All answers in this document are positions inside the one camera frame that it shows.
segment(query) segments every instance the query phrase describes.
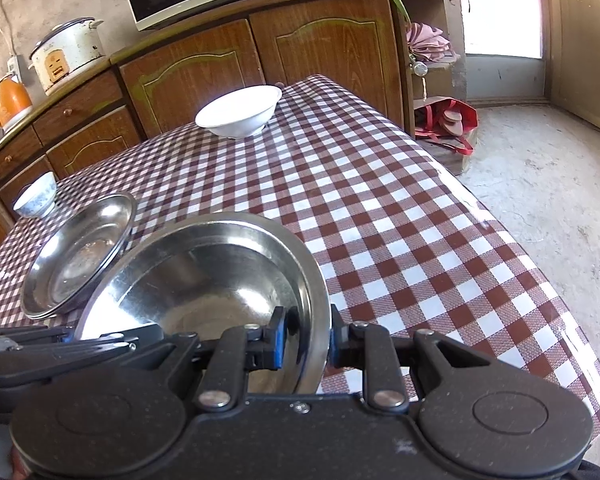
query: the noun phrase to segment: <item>kettle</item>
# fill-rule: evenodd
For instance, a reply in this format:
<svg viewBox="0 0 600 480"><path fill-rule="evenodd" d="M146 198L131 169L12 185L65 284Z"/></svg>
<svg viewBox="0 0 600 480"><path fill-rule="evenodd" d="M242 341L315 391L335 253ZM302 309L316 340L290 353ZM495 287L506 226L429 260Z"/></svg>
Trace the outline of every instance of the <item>kettle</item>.
<svg viewBox="0 0 600 480"><path fill-rule="evenodd" d="M5 132L33 110L27 89L7 74L0 79L0 128Z"/></svg>

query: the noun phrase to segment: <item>large white bowl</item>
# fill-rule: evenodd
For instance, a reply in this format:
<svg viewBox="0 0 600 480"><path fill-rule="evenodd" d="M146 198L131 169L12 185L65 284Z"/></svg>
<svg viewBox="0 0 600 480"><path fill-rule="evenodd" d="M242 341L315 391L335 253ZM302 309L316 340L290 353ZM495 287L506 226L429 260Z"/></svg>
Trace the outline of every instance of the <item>large white bowl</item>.
<svg viewBox="0 0 600 480"><path fill-rule="evenodd" d="M276 86L241 88L202 108L196 115L196 124L229 139L259 134L273 116L281 97L282 90Z"/></svg>
<svg viewBox="0 0 600 480"><path fill-rule="evenodd" d="M49 171L24 190L13 210L24 218L42 218L54 208L57 189L56 177Z"/></svg>

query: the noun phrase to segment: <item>floor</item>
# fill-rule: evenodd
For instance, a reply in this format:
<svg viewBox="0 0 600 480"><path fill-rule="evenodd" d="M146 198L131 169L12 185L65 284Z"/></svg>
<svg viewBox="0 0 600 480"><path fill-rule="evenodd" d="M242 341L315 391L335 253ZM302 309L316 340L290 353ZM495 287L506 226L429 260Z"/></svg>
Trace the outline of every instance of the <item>floor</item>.
<svg viewBox="0 0 600 480"><path fill-rule="evenodd" d="M544 271L600 359L600 130L552 107L479 112L460 180ZM600 465L600 436L586 458Z"/></svg>

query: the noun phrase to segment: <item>checkered tablecloth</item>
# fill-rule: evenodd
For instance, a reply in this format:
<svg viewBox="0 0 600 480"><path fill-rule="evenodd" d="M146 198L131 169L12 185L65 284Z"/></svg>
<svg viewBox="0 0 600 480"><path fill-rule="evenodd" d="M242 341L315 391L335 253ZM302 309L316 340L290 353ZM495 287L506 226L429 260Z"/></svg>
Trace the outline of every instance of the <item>checkered tablecloth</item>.
<svg viewBox="0 0 600 480"><path fill-rule="evenodd" d="M600 361L544 274L442 166L323 76L286 88L259 136L221 139L189 124L63 180L55 211L21 219L0 248L0 325L28 323L18 294L42 244L122 190L138 200L131 246L202 213L278 220L313 253L346 321L399 335L432 328L494 354L568 387L600 432ZM327 370L320 385L361 389L356 370Z"/></svg>

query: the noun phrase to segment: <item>stainless steel basin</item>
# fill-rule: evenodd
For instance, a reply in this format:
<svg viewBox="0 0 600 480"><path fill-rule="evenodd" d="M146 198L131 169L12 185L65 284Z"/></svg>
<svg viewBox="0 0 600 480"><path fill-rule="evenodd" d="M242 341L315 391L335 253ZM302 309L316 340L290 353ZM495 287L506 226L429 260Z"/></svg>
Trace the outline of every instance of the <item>stainless steel basin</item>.
<svg viewBox="0 0 600 480"><path fill-rule="evenodd" d="M250 391L314 392L330 340L329 297L304 244L277 222L247 213L198 216L129 251L93 293L80 339L156 322L166 333L219 338L231 326L266 324L275 306L297 307L282 370L250 375Z"/></svg>
<svg viewBox="0 0 600 480"><path fill-rule="evenodd" d="M30 319L84 306L131 232L136 199L116 193L69 218L40 249L20 290Z"/></svg>

